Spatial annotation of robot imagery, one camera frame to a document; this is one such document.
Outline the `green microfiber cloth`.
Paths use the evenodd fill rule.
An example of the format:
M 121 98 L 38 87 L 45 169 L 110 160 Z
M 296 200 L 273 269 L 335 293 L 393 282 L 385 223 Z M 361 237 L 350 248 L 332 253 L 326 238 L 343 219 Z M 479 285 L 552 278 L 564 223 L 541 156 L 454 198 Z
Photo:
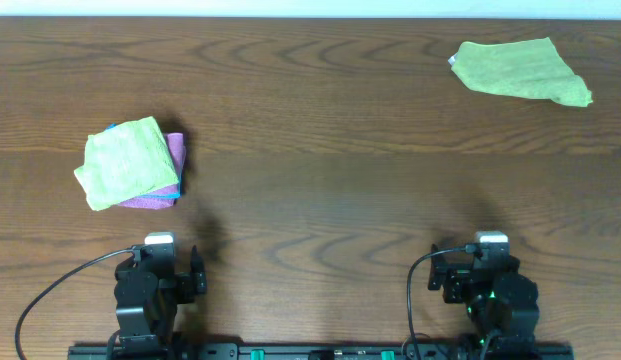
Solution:
M 550 100 L 569 107 L 585 108 L 593 102 L 583 78 L 549 38 L 491 45 L 465 41 L 448 63 L 472 91 Z

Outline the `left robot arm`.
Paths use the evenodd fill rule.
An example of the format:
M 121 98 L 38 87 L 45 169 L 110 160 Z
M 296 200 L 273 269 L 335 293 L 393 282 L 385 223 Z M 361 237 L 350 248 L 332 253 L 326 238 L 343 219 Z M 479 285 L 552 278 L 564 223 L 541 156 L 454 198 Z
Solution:
M 203 257 L 190 251 L 190 270 L 175 271 L 174 246 L 134 245 L 115 270 L 119 330 L 106 346 L 108 359 L 179 359 L 184 345 L 174 333 L 178 306 L 207 292 Z

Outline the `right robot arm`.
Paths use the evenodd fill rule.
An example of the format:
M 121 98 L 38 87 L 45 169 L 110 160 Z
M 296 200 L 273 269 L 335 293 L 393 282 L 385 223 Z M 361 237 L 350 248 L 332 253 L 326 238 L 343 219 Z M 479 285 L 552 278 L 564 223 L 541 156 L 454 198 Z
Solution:
M 459 340 L 459 359 L 538 359 L 535 327 L 540 310 L 535 282 L 519 273 L 520 261 L 506 243 L 469 243 L 459 248 L 472 256 L 453 263 L 453 248 L 431 247 L 428 289 L 443 291 L 447 304 L 462 304 L 476 329 Z

